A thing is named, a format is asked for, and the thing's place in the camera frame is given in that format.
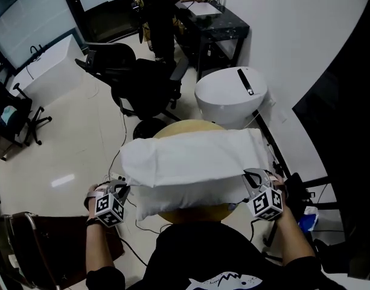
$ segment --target black metal table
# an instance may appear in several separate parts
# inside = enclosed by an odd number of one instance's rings
[[[197,68],[197,81],[202,78],[202,72],[212,68],[227,68],[237,66],[238,57],[245,38],[249,34],[249,26],[237,15],[215,1],[210,4],[218,9],[220,14],[196,16],[187,10],[183,3],[178,2],[175,13],[187,28],[187,41],[190,46],[184,46],[183,37],[176,33],[177,43],[182,47],[190,62]],[[230,59],[216,44],[218,41],[238,40],[233,58]]]

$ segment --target fish graphic print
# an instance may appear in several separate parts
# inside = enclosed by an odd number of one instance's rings
[[[186,290],[244,290],[257,287],[263,281],[250,275],[241,275],[235,272],[224,272],[205,282],[189,279],[191,284]]]

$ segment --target person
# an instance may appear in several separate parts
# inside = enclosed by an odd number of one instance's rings
[[[174,224],[158,236],[143,279],[129,289],[344,289],[322,273],[284,198],[283,203],[284,212],[276,221],[283,266],[268,261],[242,234],[220,222]],[[95,199],[91,199],[88,220],[94,210]],[[125,289],[103,227],[100,222],[87,227],[86,286],[89,290]]]
[[[150,39],[157,61],[175,68],[174,61],[174,2],[176,0],[142,0],[146,11]]]

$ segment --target brown chair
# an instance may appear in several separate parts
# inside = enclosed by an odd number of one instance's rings
[[[40,217],[19,213],[0,217],[0,270],[39,289],[65,289],[86,278],[87,217]],[[112,259],[124,253],[116,229],[107,229]],[[21,273],[8,258],[14,254]]]

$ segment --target round wooden stool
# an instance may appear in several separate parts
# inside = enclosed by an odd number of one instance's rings
[[[164,138],[181,133],[211,130],[224,130],[224,128],[205,120],[182,120],[167,126],[154,137]],[[232,211],[228,210],[228,205],[183,208],[159,213],[158,215],[172,224],[183,224],[194,221],[221,221],[232,213]]]

